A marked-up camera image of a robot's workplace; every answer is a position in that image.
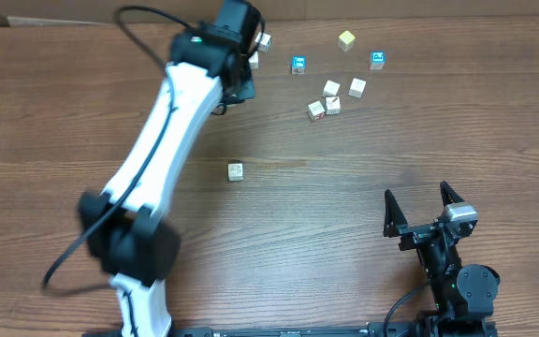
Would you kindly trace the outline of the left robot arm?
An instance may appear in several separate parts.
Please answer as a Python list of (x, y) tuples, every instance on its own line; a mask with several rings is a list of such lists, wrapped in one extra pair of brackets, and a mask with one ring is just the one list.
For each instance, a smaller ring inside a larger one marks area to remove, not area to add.
[(99, 195), (78, 205), (86, 243), (116, 291), (122, 326), (116, 336), (169, 336), (172, 318), (165, 279), (180, 250), (179, 234), (166, 225), (173, 191), (195, 139), (211, 115), (255, 95), (249, 60), (254, 36), (265, 29), (247, 1), (226, 1), (214, 22), (187, 25), (162, 58), (114, 13), (116, 24), (160, 67), (162, 82), (152, 111), (131, 152)]

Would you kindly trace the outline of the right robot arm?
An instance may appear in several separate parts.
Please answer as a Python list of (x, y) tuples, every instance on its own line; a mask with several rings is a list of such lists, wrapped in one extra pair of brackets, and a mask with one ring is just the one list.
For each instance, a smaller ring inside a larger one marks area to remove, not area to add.
[(493, 315), (500, 275), (491, 267), (464, 266), (457, 244), (469, 237), (478, 222), (478, 212), (447, 183), (440, 183), (443, 212), (432, 222), (410, 226), (398, 201), (385, 191), (383, 233), (400, 238), (402, 251), (414, 250), (427, 274), (426, 286), (433, 294), (436, 310), (418, 316), (418, 336), (494, 336)]

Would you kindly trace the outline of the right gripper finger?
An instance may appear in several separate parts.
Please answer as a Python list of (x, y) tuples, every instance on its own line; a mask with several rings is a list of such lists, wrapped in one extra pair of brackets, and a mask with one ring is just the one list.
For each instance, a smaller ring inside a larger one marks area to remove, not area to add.
[(442, 181), (440, 183), (440, 191), (443, 205), (445, 207), (450, 204), (462, 203), (464, 201), (464, 199), (449, 185), (447, 181)]
[(401, 234), (401, 230), (408, 227), (408, 222), (398, 201), (389, 189), (385, 191), (385, 206), (386, 213), (383, 234), (385, 237), (398, 237)]

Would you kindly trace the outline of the wooden block number two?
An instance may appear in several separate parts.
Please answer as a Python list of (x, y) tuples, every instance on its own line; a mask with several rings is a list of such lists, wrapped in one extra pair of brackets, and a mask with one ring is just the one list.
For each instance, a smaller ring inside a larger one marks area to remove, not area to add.
[(227, 166), (227, 176), (231, 182), (242, 181), (244, 179), (243, 164), (242, 163), (229, 163)]

